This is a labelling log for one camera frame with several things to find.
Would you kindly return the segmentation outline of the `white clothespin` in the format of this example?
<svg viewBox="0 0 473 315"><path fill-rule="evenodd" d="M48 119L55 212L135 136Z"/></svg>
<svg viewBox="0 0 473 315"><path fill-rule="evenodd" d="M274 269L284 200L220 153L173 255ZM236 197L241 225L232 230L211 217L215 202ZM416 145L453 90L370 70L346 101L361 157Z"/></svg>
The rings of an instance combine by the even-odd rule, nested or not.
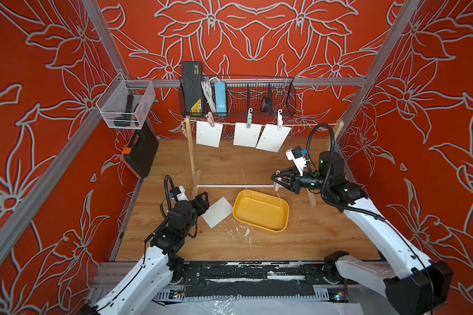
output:
<svg viewBox="0 0 473 315"><path fill-rule="evenodd" d="M282 109L279 109L277 111L277 130L281 131L283 126L283 120L282 120Z"/></svg>

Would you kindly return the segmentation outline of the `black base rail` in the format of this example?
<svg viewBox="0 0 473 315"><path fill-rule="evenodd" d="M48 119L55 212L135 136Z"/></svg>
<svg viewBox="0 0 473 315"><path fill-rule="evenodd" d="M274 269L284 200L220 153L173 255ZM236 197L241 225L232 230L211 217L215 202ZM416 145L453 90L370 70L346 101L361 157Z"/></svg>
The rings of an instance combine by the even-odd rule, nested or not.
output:
<svg viewBox="0 0 473 315"><path fill-rule="evenodd" d="M276 298L335 301L357 286L352 280L329 283L322 261L188 261L172 284L187 299Z"/></svg>

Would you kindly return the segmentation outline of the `clear mesh wall bin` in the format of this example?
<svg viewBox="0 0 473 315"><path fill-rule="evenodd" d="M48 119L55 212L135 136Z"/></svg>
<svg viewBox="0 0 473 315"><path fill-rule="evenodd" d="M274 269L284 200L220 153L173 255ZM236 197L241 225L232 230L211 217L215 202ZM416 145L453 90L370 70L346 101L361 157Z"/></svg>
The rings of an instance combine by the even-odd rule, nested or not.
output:
<svg viewBox="0 0 473 315"><path fill-rule="evenodd" d="M156 100L152 81L128 80L118 73L96 102L111 129L142 129Z"/></svg>

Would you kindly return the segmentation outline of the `yellow plastic tray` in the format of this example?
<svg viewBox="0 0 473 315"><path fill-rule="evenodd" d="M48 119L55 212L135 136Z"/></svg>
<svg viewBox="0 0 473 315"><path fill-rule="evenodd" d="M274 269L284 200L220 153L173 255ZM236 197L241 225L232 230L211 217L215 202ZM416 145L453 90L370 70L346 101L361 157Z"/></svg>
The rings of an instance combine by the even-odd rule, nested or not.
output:
<svg viewBox="0 0 473 315"><path fill-rule="evenodd" d="M240 191L233 206L233 216L239 223L274 233L286 229L289 214L284 199L254 190Z"/></svg>

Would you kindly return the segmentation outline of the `wooden drying rack frame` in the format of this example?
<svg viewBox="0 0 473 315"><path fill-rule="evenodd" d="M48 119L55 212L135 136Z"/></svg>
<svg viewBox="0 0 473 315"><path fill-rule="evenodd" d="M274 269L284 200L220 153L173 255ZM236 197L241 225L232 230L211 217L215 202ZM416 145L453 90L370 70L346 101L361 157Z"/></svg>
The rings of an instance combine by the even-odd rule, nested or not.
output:
<svg viewBox="0 0 473 315"><path fill-rule="evenodd" d="M189 150L189 161L191 165L191 175L193 180L193 188L191 190L191 198L194 198L198 194L199 188L243 188L243 189L250 189L250 188L273 188L275 191L278 191L278 186L275 185L202 185L200 183L201 178L201 169L196 169L194 166L194 143L193 143L193 132L191 128L191 117L188 115L184 118L183 122L185 126L185 136L187 138L188 150ZM335 126L334 133L335 139L338 138L342 128L344 127L344 120L339 119L336 123L329 124L331 126ZM316 197L314 193L307 191L308 200L311 207L315 207L317 205Z"/></svg>

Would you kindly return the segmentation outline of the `black box yellow label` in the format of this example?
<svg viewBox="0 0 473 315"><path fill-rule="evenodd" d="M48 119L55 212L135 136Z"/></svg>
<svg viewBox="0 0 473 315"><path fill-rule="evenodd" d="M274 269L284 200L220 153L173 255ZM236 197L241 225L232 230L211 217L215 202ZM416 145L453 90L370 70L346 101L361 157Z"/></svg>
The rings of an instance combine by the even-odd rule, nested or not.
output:
<svg viewBox="0 0 473 315"><path fill-rule="evenodd" d="M189 116L201 116L204 112L204 94L202 91L202 64L200 62L182 62L183 94L185 113Z"/></svg>

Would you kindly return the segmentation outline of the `black orange tool case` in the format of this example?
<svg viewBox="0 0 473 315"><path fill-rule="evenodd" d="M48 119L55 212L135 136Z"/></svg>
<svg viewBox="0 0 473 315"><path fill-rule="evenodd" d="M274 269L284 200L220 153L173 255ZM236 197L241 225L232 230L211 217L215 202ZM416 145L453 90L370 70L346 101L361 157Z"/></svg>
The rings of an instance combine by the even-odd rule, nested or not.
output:
<svg viewBox="0 0 473 315"><path fill-rule="evenodd" d="M120 154L120 161L138 178L147 178L159 147L150 123L136 129Z"/></svg>

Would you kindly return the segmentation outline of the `light blue power bank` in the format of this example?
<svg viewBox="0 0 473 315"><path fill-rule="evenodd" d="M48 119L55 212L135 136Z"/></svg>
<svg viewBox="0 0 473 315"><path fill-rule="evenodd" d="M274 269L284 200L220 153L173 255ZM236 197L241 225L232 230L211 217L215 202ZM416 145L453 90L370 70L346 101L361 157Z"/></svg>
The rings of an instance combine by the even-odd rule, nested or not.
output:
<svg viewBox="0 0 473 315"><path fill-rule="evenodd" d="M225 83L223 81L215 82L214 92L215 92L216 113L219 116L227 115L227 97L226 97Z"/></svg>

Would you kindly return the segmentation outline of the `teal clothespin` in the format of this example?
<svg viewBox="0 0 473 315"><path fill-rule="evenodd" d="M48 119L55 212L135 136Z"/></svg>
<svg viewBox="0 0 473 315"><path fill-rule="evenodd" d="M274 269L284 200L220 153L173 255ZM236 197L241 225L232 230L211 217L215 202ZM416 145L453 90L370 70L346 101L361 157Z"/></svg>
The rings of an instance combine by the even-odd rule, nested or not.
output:
<svg viewBox="0 0 473 315"><path fill-rule="evenodd" d="M247 111L247 118L246 118L246 128L250 129L252 127L252 112L253 109L249 108Z"/></svg>

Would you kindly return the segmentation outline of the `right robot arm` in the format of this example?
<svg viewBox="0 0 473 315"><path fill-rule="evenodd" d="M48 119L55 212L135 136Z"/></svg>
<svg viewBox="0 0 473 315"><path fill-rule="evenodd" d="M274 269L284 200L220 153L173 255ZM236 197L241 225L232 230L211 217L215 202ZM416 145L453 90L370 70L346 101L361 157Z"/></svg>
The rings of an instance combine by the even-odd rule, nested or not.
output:
<svg viewBox="0 0 473 315"><path fill-rule="evenodd" d="M311 167L310 140L319 129L329 133L329 150ZM275 186L295 194L302 189L318 193L323 201L355 223L383 255L389 267L336 251L323 260L323 279L330 284L352 280L387 299L399 314L432 314L448 299L453 271L444 261L434 261L398 231L377 209L360 185L349 181L344 158L335 151L335 133L326 123L311 131L307 147L294 147L286 155L294 166L271 176Z"/></svg>

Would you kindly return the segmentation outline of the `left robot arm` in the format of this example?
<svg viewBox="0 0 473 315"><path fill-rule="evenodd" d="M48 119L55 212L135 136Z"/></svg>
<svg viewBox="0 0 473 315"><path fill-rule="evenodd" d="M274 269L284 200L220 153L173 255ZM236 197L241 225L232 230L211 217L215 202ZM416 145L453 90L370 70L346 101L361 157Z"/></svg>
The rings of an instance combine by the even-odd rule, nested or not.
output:
<svg viewBox="0 0 473 315"><path fill-rule="evenodd" d="M198 218L210 207L208 194L189 200L169 175L164 192L164 220L145 239L142 258L109 293L93 306L84 304L78 314L140 314L168 284L183 279L185 260L177 253L186 238L197 236Z"/></svg>

